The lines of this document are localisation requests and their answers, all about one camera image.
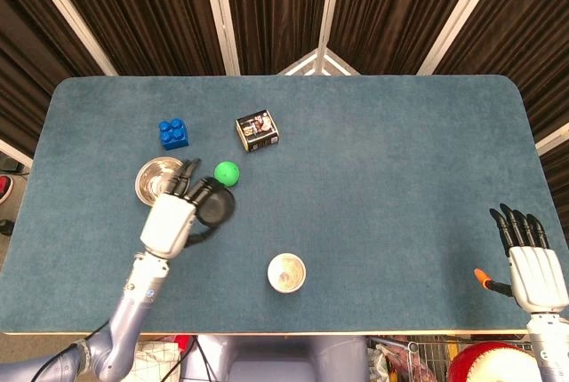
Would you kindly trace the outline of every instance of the white cup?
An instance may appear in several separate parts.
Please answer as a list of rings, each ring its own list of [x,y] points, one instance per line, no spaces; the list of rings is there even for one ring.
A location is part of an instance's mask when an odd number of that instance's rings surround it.
[[[292,253],[276,255],[268,264],[268,282],[276,291],[293,293],[306,280],[306,267],[298,256]]]

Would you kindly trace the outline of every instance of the dark curtain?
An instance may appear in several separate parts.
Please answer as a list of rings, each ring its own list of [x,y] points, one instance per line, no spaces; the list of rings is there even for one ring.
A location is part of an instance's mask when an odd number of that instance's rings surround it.
[[[508,76],[543,139],[569,122],[569,0],[480,0],[437,74]]]
[[[569,246],[569,140],[542,155],[541,165]]]
[[[337,0],[328,47],[362,74],[416,74],[458,0]]]
[[[318,47],[324,0],[229,0],[241,74],[276,74]]]
[[[55,86],[102,75],[51,0],[0,0],[0,138],[32,156]]]
[[[209,0],[72,0],[124,76],[223,75]]]

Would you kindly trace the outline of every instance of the black cable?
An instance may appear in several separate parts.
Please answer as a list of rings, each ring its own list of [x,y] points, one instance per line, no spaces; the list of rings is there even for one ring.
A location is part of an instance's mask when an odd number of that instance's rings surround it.
[[[190,351],[194,348],[194,345],[196,344],[196,342],[197,342],[197,338],[194,337],[194,338],[192,339],[192,343],[189,344],[189,348],[188,348],[186,351],[184,351],[184,354],[182,354],[182,355],[180,356],[180,359],[178,360],[178,362],[176,362],[176,364],[174,364],[174,365],[172,366],[172,368],[168,371],[168,373],[166,373],[166,376],[164,376],[164,377],[162,378],[162,380],[160,380],[160,382],[165,382],[165,381],[168,379],[168,377],[172,374],[172,372],[175,371],[175,370],[178,368],[178,366],[181,364],[181,362],[183,362],[183,361],[186,359],[186,357],[188,356],[188,354],[190,353]]]
[[[39,370],[36,372],[36,374],[34,375],[34,377],[32,378],[31,382],[36,382],[37,378],[40,377],[40,375],[42,374],[42,372],[47,369],[47,367],[52,364],[53,362],[55,362],[58,358],[60,358],[62,355],[68,353],[69,351],[71,351],[73,348],[77,348],[76,344],[71,344],[70,346],[68,346],[67,348],[65,348],[63,351],[59,351],[56,355],[54,355],[52,358],[50,358],[47,362],[44,363],[44,365],[42,367],[39,368]]]
[[[210,371],[208,369],[208,367],[211,368],[212,366],[207,361],[207,358],[205,357],[205,354],[204,354],[204,350],[202,349],[202,346],[199,345],[199,340],[197,340],[197,338],[196,338],[196,344],[197,344],[197,349],[199,349],[199,353],[202,355],[202,360],[204,360],[205,372],[207,373],[207,380],[209,380],[209,382],[213,382],[212,376],[210,375]]]
[[[26,178],[29,175],[29,171],[25,173],[16,173],[14,171],[0,171],[0,175],[4,176],[21,176],[22,178]]]
[[[92,338],[96,333],[99,333],[100,330],[105,327],[108,324],[108,320],[106,320],[101,326],[99,326],[97,329],[95,329],[94,331],[92,331],[91,333],[89,333],[87,336],[84,337],[84,340],[89,340],[90,338]]]
[[[87,335],[84,340],[89,340],[95,333],[97,333],[99,330],[101,330],[103,327],[105,327],[108,324],[108,320],[106,320],[101,326],[99,326],[97,329],[95,329],[93,332],[91,332],[89,335]],[[37,378],[40,377],[40,375],[42,374],[42,372],[47,369],[50,364],[52,364],[53,362],[55,362],[58,358],[62,357],[64,354],[68,353],[69,351],[71,351],[73,348],[77,348],[77,344],[71,344],[70,346],[68,346],[67,348],[65,348],[62,351],[59,351],[56,355],[54,355],[52,358],[50,358],[47,362],[44,363],[44,365],[42,367],[39,368],[39,370],[36,372],[36,374],[34,375],[34,377],[32,378],[31,382],[36,382]]]

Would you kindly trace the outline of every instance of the metal bowl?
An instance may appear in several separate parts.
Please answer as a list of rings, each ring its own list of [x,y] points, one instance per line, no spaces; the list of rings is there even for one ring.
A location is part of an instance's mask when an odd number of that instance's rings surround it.
[[[168,180],[181,167],[177,158],[158,157],[142,166],[136,175],[134,191],[140,200],[148,206],[154,202],[168,185]]]

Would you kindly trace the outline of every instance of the green ball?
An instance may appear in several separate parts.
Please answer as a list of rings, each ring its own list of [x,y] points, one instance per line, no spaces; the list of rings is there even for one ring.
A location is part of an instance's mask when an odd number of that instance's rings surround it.
[[[233,162],[221,162],[213,172],[213,176],[226,187],[233,187],[239,180],[239,175],[239,168]]]

